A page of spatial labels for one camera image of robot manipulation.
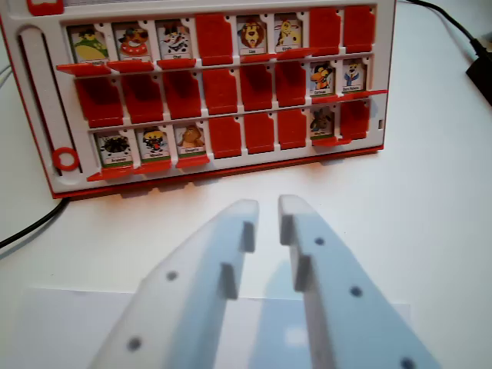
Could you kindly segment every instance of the red ring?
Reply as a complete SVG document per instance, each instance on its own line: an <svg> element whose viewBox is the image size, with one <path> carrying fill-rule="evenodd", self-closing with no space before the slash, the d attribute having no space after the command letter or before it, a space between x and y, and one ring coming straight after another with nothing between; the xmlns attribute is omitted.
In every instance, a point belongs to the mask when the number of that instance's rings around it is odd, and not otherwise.
<svg viewBox="0 0 492 369"><path fill-rule="evenodd" d="M60 159L61 154L70 154L74 158L74 162L70 165L63 165ZM73 148L57 148L53 152L53 164L61 171L74 171L78 168L79 162L77 152Z"/></svg>

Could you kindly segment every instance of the red plastic tile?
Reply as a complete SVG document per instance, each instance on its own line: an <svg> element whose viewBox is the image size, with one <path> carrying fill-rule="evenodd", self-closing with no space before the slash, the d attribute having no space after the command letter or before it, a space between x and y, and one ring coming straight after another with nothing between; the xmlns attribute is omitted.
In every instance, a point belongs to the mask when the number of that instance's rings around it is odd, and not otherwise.
<svg viewBox="0 0 492 369"><path fill-rule="evenodd" d="M341 18L336 8L313 8L309 12L309 45L318 48L313 56L340 52Z"/></svg>
<svg viewBox="0 0 492 369"><path fill-rule="evenodd" d="M153 71L154 65L151 61L142 60L117 60L108 61L107 66L120 73L135 73L137 71Z"/></svg>
<svg viewBox="0 0 492 369"><path fill-rule="evenodd" d="M148 173L155 173L157 171L167 171L171 167L171 160L157 160L144 163L133 171L136 175L146 175Z"/></svg>
<svg viewBox="0 0 492 369"><path fill-rule="evenodd" d="M281 107L305 103L306 72L299 61L284 61L275 65L275 90Z"/></svg>
<svg viewBox="0 0 492 369"><path fill-rule="evenodd" d="M157 60L157 65L162 69L183 69L193 68L197 59L170 59Z"/></svg>
<svg viewBox="0 0 492 369"><path fill-rule="evenodd" d="M210 118L208 128L216 159L241 155L241 129L233 117Z"/></svg>
<svg viewBox="0 0 492 369"><path fill-rule="evenodd" d="M133 166L126 165L124 167L103 168L99 173L87 177L87 182L93 181L108 181L110 179L116 179L126 177L133 174Z"/></svg>
<svg viewBox="0 0 492 369"><path fill-rule="evenodd" d="M323 146L331 148L333 146L346 145L352 142L351 139L338 139L336 137L322 138L321 140L313 140L313 146Z"/></svg>
<svg viewBox="0 0 492 369"><path fill-rule="evenodd" d="M239 78L245 111L271 109L271 74L266 65L244 65L239 68Z"/></svg>
<svg viewBox="0 0 492 369"><path fill-rule="evenodd" d="M78 64L64 64L57 65L56 69L74 75L75 77L85 77L90 75L109 75L111 69L106 65L94 65L91 63L78 63Z"/></svg>
<svg viewBox="0 0 492 369"><path fill-rule="evenodd" d="M206 69L202 75L208 113L215 115L237 112L236 78L229 69Z"/></svg>
<svg viewBox="0 0 492 369"><path fill-rule="evenodd" d="M190 158L180 158L176 163L176 168L190 168L209 163L207 155L191 156Z"/></svg>
<svg viewBox="0 0 492 369"><path fill-rule="evenodd" d="M280 52L277 54L277 60L291 60L305 58L309 55L313 55L317 52L317 48L292 48L285 52Z"/></svg>
<svg viewBox="0 0 492 369"><path fill-rule="evenodd" d="M124 75L121 85L131 123L162 120L161 92L150 75Z"/></svg>
<svg viewBox="0 0 492 369"><path fill-rule="evenodd" d="M41 17L43 15L55 15L63 14L65 7L63 0L56 0L55 2L42 2L34 4L32 0L26 0L28 3L28 10L31 15L35 17Z"/></svg>
<svg viewBox="0 0 492 369"><path fill-rule="evenodd" d="M371 112L369 104L369 101L363 100L349 101L341 104L340 133L342 138L358 140L367 137Z"/></svg>
<svg viewBox="0 0 492 369"><path fill-rule="evenodd" d="M275 58L275 54L241 55L241 63L262 63Z"/></svg>
<svg viewBox="0 0 492 369"><path fill-rule="evenodd" d="M347 52L370 52L376 19L370 5L348 6L344 10L344 46Z"/></svg>
<svg viewBox="0 0 492 369"><path fill-rule="evenodd" d="M198 81L190 71L168 71L162 79L172 119L201 116Z"/></svg>
<svg viewBox="0 0 492 369"><path fill-rule="evenodd" d="M281 149L306 146L307 119L301 109L279 110L277 121L278 143Z"/></svg>
<svg viewBox="0 0 492 369"><path fill-rule="evenodd" d="M76 79L75 88L90 128L123 124L123 107L118 89L108 78Z"/></svg>
<svg viewBox="0 0 492 369"><path fill-rule="evenodd" d="M224 15L196 15L194 21L202 64L232 64L231 25Z"/></svg>
<svg viewBox="0 0 492 369"><path fill-rule="evenodd" d="M246 114L244 135L249 154L274 150L274 121L268 113Z"/></svg>

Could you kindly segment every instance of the cartoon character picture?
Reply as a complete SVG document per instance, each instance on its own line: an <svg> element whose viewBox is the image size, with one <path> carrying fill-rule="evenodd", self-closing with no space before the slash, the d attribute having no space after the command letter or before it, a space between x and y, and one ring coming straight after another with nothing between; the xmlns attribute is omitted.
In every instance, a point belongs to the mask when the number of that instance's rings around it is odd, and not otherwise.
<svg viewBox="0 0 492 369"><path fill-rule="evenodd" d="M275 15L274 37L276 52L285 52L292 48L301 47L301 21L296 14Z"/></svg>
<svg viewBox="0 0 492 369"><path fill-rule="evenodd" d="M258 15L237 17L240 55L266 52L266 29Z"/></svg>
<svg viewBox="0 0 492 369"><path fill-rule="evenodd" d="M360 59L344 60L344 80L342 92L365 89L365 67Z"/></svg>
<svg viewBox="0 0 492 369"><path fill-rule="evenodd" d="M80 25L68 28L74 60L82 62L106 62L109 58L108 48L103 34L93 25Z"/></svg>
<svg viewBox="0 0 492 369"><path fill-rule="evenodd" d="M120 59L150 60L148 32L137 22L117 23L114 25Z"/></svg>
<svg viewBox="0 0 492 369"><path fill-rule="evenodd" d="M334 114L325 106L311 109L311 140L327 138L334 135Z"/></svg>
<svg viewBox="0 0 492 369"><path fill-rule="evenodd" d="M168 138L158 127L135 130L142 162L169 158Z"/></svg>
<svg viewBox="0 0 492 369"><path fill-rule="evenodd" d="M334 92L334 69L329 63L311 63L311 96L329 95Z"/></svg>
<svg viewBox="0 0 492 369"><path fill-rule="evenodd" d="M176 19L155 24L163 59L191 58L190 34L181 21Z"/></svg>
<svg viewBox="0 0 492 369"><path fill-rule="evenodd" d="M132 163L128 139L119 133L95 135L103 167L116 167Z"/></svg>
<svg viewBox="0 0 492 369"><path fill-rule="evenodd" d="M205 154L203 132L196 125L176 128L175 135L179 157Z"/></svg>

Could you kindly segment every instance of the power cord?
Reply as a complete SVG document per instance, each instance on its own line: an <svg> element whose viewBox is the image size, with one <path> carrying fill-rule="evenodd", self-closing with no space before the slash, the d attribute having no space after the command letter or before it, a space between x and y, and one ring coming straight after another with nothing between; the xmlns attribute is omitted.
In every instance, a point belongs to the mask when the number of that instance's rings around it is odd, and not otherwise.
<svg viewBox="0 0 492 369"><path fill-rule="evenodd" d="M456 19L451 17L444 9L440 6L432 4L430 2L423 2L422 0L407 0L412 4L425 6L431 8L436 12L441 13L453 26L458 28L460 31L467 36L470 40L472 48L474 48L475 54L477 54L478 59L472 63L472 65L467 70L467 75L471 81L477 86L482 95L487 99L490 105L492 105L492 53L488 52L487 49L478 41L471 33L462 26Z"/></svg>
<svg viewBox="0 0 492 369"><path fill-rule="evenodd" d="M70 202L70 198L63 198L56 207L51 210L49 213L47 213L43 218L39 219L35 223L31 224L30 226L24 228L22 231L14 234L13 236L6 238L2 242L0 242L0 249L4 248L5 246L10 245L12 242L17 241L19 238L22 238L26 236L27 234L31 233L34 231L36 228L41 227L44 223L49 221L50 219L54 218L56 215L60 214L63 209L65 209Z"/></svg>

